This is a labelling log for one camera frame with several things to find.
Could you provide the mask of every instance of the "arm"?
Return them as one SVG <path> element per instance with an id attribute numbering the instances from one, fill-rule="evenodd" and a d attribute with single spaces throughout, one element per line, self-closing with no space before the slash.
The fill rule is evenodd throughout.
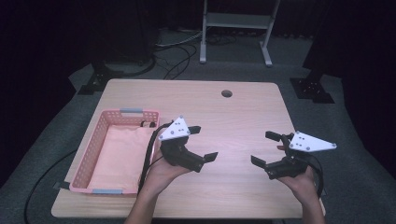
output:
<path id="1" fill-rule="evenodd" d="M 160 193 L 176 177 L 190 172 L 186 168 L 172 166 L 165 159 L 160 159 L 162 155 L 160 150 L 154 155 L 154 160 L 159 160 L 150 166 L 145 184 L 140 190 L 125 224 L 149 224 Z"/>
<path id="2" fill-rule="evenodd" d="M 326 223 L 314 184 L 314 173 L 310 166 L 307 167 L 304 174 L 297 175 L 294 178 L 280 177 L 278 180 L 288 186 L 301 203 L 304 224 Z"/>

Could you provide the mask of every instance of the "pink basket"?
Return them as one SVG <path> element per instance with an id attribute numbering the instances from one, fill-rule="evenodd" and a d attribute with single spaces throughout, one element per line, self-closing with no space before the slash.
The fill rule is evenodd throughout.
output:
<path id="1" fill-rule="evenodd" d="M 158 111 L 130 108 L 103 111 L 70 183 L 70 190 L 137 194 L 149 144 L 146 138 L 150 138 L 159 124 Z M 157 147 L 156 142 L 151 158 Z"/>

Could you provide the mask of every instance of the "gray carpet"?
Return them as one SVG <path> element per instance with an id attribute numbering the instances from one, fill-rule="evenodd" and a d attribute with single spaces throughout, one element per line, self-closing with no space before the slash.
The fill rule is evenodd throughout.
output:
<path id="1" fill-rule="evenodd" d="M 174 43 L 191 35 L 163 31 L 162 43 Z M 207 63 L 199 64 L 199 51 L 191 57 L 187 69 L 176 79 L 274 82 L 280 88 L 295 130 L 327 139 L 338 145 L 336 150 L 315 153 L 324 170 L 327 195 L 322 200 L 328 223 L 396 223 L 396 181 L 365 150 L 344 106 L 341 79 L 324 76 L 321 83 L 335 104 L 314 104 L 299 100 L 290 84 L 290 77 L 306 77 L 302 68 L 312 44 L 309 39 L 272 37 L 269 52 L 274 66 L 263 63 L 259 48 L 261 37 L 238 36 L 228 45 L 207 46 Z M 197 42 L 192 43 L 199 50 Z M 163 79 L 167 70 L 186 57 L 182 49 L 155 53 L 156 66 L 138 77 Z M 180 65 L 181 71 L 186 63 Z M 136 64 L 113 63 L 116 70 L 132 73 L 143 69 Z M 92 74 L 89 64 L 71 74 L 77 90 Z M 78 95 L 52 120 L 27 152 L 18 168 L 0 190 L 0 223 L 23 223 L 25 202 L 35 182 L 52 164 L 75 150 L 85 133 L 101 92 Z M 56 218 L 50 213 L 58 193 L 52 185 L 64 180 L 74 154 L 53 167 L 38 184 L 28 206 L 29 223 L 122 223 L 122 219 Z M 164 221 L 155 223 L 266 223 L 265 220 L 198 220 Z M 286 223 L 301 223 L 287 219 Z"/>

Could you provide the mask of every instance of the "white shelf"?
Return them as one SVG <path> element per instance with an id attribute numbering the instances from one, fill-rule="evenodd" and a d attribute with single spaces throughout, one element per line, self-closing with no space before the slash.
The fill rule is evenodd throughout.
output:
<path id="1" fill-rule="evenodd" d="M 207 26 L 268 29 L 270 16 L 207 13 Z"/>

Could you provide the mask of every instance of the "human hand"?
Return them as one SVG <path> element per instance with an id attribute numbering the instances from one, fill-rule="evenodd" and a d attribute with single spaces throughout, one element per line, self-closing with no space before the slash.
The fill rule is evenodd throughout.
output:
<path id="1" fill-rule="evenodd" d="M 295 177 L 284 176 L 277 180 L 288 186 L 302 205 L 310 204 L 318 200 L 314 182 L 314 172 L 310 166 L 307 166 L 303 174 L 299 174 Z"/>
<path id="2" fill-rule="evenodd" d="M 172 181 L 180 175 L 189 173 L 191 170 L 169 164 L 160 150 L 156 151 L 153 156 L 153 163 L 150 165 L 148 175 L 141 191 L 158 196 L 166 189 Z"/>

